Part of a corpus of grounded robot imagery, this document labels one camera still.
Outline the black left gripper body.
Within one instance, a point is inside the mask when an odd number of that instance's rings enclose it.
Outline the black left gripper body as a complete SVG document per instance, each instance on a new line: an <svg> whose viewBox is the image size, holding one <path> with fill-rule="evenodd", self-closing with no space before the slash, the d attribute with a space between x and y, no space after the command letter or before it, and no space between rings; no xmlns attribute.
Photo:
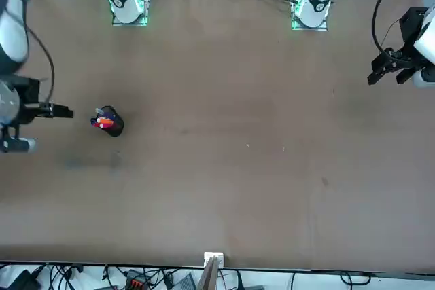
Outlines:
<svg viewBox="0 0 435 290"><path fill-rule="evenodd" d="M400 68L417 67L428 62L414 47L427 10L427 7L411 7L399 20L404 42L404 45L398 50L400 53L398 66Z"/></svg>

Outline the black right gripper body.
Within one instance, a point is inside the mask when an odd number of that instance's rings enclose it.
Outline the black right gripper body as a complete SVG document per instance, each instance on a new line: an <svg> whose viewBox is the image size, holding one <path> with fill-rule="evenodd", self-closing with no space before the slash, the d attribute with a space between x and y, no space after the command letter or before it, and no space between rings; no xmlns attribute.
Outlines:
<svg viewBox="0 0 435 290"><path fill-rule="evenodd" d="M50 104L39 100L40 81L38 79L13 76L13 87L20 99L14 125L30 124L37 117L52 117Z"/></svg>

